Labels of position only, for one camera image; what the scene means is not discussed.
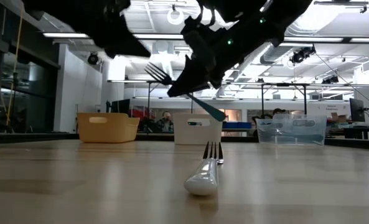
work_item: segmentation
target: clear plastic container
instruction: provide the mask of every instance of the clear plastic container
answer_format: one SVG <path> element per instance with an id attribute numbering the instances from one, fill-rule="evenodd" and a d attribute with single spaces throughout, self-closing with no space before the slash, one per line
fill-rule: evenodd
<path id="1" fill-rule="evenodd" d="M 326 116 L 277 114 L 256 119 L 260 143 L 324 145 Z"/>

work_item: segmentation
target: fork handle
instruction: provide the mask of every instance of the fork handle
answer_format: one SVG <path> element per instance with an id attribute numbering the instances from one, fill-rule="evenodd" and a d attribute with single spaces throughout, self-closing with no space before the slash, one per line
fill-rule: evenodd
<path id="1" fill-rule="evenodd" d="M 226 114 L 221 112 L 220 110 L 210 106 L 209 104 L 197 99 L 196 97 L 187 94 L 187 96 L 194 100 L 198 105 L 200 105 L 205 111 L 207 111 L 213 118 L 215 118 L 217 121 L 222 122 L 224 119 L 226 119 Z"/>

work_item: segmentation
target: white plastic bin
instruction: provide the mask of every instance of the white plastic bin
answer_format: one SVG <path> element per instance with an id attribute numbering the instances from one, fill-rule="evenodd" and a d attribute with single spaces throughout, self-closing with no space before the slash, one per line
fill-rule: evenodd
<path id="1" fill-rule="evenodd" d="M 285 115 L 256 119 L 260 143 L 324 145 L 326 116 Z"/>
<path id="2" fill-rule="evenodd" d="M 209 114 L 173 114 L 174 142 L 183 145 L 206 145 L 220 142 L 223 123 Z"/>

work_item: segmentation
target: computer monitor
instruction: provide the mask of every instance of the computer monitor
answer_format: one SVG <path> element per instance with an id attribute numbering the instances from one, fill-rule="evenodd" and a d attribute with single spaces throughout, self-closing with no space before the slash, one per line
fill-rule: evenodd
<path id="1" fill-rule="evenodd" d="M 111 104 L 111 113 L 126 113 L 129 114 L 130 100 L 113 101 Z"/>
<path id="2" fill-rule="evenodd" d="M 364 102 L 362 100 L 350 99 L 350 111 L 352 121 L 365 122 Z"/>

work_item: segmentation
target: wooden table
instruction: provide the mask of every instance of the wooden table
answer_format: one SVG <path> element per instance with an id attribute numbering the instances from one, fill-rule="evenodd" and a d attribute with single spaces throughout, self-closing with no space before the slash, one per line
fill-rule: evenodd
<path id="1" fill-rule="evenodd" d="M 182 184 L 204 148 L 0 145 L 0 223 L 369 223 L 369 151 L 223 143 L 216 197 Z"/>

